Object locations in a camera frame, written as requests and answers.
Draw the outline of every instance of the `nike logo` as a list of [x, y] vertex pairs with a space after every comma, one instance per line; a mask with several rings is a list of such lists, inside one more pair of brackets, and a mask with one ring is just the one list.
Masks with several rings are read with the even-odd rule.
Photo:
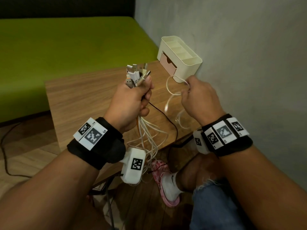
[[173, 177], [174, 177], [174, 175], [172, 175], [172, 182], [173, 182], [173, 185], [175, 186], [174, 181], [173, 181]]

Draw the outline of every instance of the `hand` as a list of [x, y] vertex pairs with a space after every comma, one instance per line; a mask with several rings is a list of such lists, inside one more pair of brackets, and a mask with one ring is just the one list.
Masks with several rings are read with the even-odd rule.
[[186, 80], [190, 90], [181, 91], [181, 103], [186, 112], [205, 126], [225, 115], [215, 89], [207, 83], [198, 80], [194, 75]]
[[141, 86], [135, 88], [129, 88], [126, 81], [119, 84], [104, 115], [105, 120], [121, 133], [131, 130], [136, 126], [138, 115], [144, 117], [149, 114], [146, 106], [153, 88], [151, 76], [148, 76]]

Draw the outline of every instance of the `pink drawer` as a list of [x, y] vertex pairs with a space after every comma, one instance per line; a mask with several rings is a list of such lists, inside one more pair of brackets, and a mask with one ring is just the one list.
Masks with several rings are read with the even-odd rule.
[[168, 58], [168, 56], [163, 52], [160, 58], [161, 65], [165, 68], [165, 70], [171, 75], [171, 77], [175, 74], [177, 66]]

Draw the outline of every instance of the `white sock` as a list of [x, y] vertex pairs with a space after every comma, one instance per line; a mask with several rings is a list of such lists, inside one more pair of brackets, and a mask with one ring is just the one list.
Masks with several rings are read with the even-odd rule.
[[165, 194], [165, 197], [168, 201], [175, 201], [180, 193], [183, 193], [183, 191], [178, 189], [178, 186], [176, 184], [176, 175], [174, 174], [168, 174], [165, 173], [161, 178], [161, 184], [162, 188]]

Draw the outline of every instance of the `blue jeans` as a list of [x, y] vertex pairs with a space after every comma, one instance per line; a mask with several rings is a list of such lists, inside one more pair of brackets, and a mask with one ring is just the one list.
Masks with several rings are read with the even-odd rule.
[[208, 181], [194, 190], [190, 230], [256, 229], [237, 201], [228, 181]]

